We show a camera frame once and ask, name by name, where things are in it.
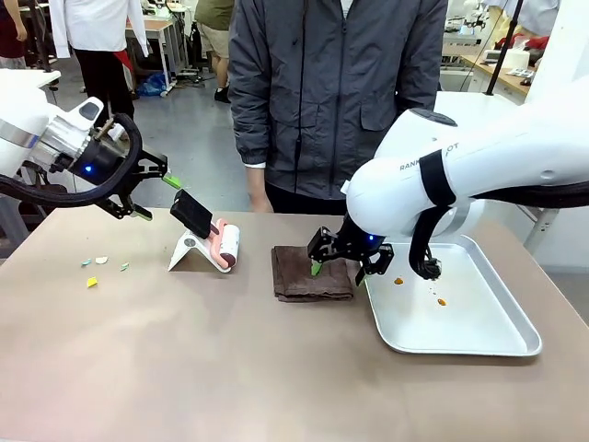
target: person's hand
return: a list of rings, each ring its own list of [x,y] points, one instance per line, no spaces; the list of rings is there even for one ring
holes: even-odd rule
[[[25,41],[27,39],[27,28],[22,23],[17,25],[17,40]]]
[[[246,175],[248,177],[248,193],[251,210],[258,214],[271,214],[274,212],[266,194],[264,169],[246,168]]]

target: black pants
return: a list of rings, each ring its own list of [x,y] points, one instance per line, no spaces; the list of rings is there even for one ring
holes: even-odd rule
[[[277,214],[345,215],[346,200],[319,200],[266,183],[266,194]]]
[[[135,113],[133,100],[121,60],[113,52],[75,50],[77,61],[82,68],[82,77],[89,97],[96,97],[104,103],[104,110],[96,120],[96,126],[103,126],[109,119],[109,103],[112,113],[126,113],[131,118]]]

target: green object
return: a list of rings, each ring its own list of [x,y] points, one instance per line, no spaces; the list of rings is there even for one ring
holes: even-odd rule
[[[322,267],[323,264],[321,262],[313,261],[313,264],[311,265],[311,276],[317,276],[321,272]]]
[[[166,175],[164,178],[162,178],[162,181],[166,184],[169,184],[177,191],[179,191],[182,188],[182,184],[180,183],[180,178],[178,178],[178,177],[173,177],[172,175]]]
[[[214,30],[229,31],[234,0],[199,0],[194,19]]]

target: brown towel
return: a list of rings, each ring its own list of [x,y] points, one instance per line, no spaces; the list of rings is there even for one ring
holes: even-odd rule
[[[317,276],[305,247],[277,246],[271,251],[274,295],[282,302],[317,302],[353,298],[344,259],[326,262]]]

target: white tray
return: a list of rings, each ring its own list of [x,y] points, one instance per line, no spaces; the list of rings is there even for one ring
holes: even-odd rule
[[[540,353],[536,329],[472,239],[431,244],[433,256],[442,262],[438,281],[424,281],[412,271],[410,244],[393,248],[395,259],[387,273],[366,278],[366,288],[376,327],[394,350],[518,357]],[[404,283],[395,285],[397,278]]]

